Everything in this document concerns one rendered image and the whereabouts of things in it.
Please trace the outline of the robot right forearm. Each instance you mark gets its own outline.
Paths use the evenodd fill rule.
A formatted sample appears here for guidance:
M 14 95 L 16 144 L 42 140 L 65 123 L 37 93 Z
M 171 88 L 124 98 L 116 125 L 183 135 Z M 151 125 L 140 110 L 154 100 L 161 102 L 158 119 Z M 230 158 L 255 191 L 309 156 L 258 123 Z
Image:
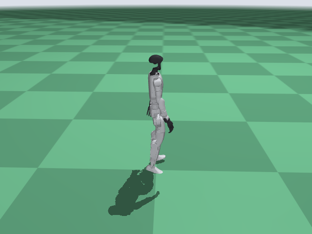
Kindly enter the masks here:
M 159 100 L 159 107 L 158 109 L 160 110 L 162 118 L 166 118 L 167 121 L 169 119 L 169 116 L 167 115 L 166 109 L 165 109 L 165 101 L 163 99 Z

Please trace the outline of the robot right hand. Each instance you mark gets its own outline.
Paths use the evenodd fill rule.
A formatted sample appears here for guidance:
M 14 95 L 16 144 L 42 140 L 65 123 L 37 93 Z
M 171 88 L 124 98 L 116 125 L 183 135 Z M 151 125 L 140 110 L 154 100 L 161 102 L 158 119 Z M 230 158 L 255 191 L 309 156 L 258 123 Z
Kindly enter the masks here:
M 165 123 L 167 123 L 170 132 L 172 132 L 172 130 L 173 130 L 173 128 L 174 128 L 174 127 L 173 127 L 173 123 L 170 121 L 170 119 L 168 119 L 168 121 L 167 121 L 167 119 L 164 118 L 163 120 L 165 121 Z M 170 132 L 169 132 L 169 133 L 170 133 Z

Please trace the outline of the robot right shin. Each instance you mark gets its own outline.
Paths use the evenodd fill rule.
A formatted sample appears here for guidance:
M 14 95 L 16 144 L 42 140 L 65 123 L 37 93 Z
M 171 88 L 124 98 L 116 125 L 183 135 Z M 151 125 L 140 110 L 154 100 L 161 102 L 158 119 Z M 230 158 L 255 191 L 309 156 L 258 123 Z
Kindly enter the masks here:
M 150 158 L 151 158 L 151 168 L 153 169 L 155 167 L 155 163 L 159 155 L 160 147 L 158 148 L 156 143 L 151 144 Z

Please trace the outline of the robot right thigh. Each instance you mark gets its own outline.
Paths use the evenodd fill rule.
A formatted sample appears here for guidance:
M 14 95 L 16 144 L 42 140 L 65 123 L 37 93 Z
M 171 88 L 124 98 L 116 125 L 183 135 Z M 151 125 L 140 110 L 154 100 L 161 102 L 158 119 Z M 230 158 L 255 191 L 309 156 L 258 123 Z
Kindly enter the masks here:
M 153 117 L 153 124 L 156 125 L 156 140 L 153 140 L 152 143 L 156 143 L 158 148 L 162 144 L 165 136 L 165 123 L 161 116 L 159 116 L 159 113 L 154 114 Z

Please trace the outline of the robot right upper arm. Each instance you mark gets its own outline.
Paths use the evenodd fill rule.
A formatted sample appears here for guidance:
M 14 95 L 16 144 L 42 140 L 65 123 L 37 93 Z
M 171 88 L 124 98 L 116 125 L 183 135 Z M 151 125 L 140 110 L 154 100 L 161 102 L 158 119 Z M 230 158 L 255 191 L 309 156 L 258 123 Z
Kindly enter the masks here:
M 162 95 L 162 89 L 161 89 L 162 82 L 161 82 L 161 80 L 159 78 L 154 78 L 153 86 L 155 88 L 156 102 L 159 105 L 159 100 L 163 99 L 163 98 L 161 98 L 161 95 Z

